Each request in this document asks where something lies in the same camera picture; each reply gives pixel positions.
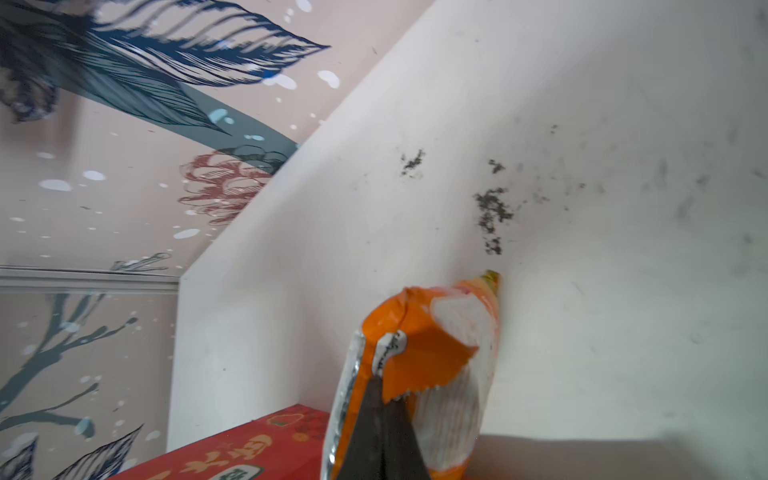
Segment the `red paper gift bag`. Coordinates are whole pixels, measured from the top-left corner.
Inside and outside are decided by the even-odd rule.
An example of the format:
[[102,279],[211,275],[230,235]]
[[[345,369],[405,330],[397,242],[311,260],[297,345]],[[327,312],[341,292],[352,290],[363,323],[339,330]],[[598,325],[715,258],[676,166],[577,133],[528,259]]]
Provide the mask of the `red paper gift bag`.
[[296,404],[171,451],[117,479],[318,479],[329,414]]

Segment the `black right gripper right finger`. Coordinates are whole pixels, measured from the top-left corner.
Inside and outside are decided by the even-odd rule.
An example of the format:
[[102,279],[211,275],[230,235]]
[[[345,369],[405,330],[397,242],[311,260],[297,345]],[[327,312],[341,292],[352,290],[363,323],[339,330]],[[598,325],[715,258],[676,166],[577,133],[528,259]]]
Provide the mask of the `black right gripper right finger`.
[[430,480],[405,400],[383,407],[382,473],[386,480]]

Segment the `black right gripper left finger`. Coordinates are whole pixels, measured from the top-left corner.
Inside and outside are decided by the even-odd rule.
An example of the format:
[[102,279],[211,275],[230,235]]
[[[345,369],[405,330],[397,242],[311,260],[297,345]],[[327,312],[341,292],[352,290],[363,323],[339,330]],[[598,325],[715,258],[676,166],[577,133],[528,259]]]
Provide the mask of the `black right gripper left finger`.
[[382,379],[374,376],[367,383],[337,479],[375,480],[384,478],[383,413]]

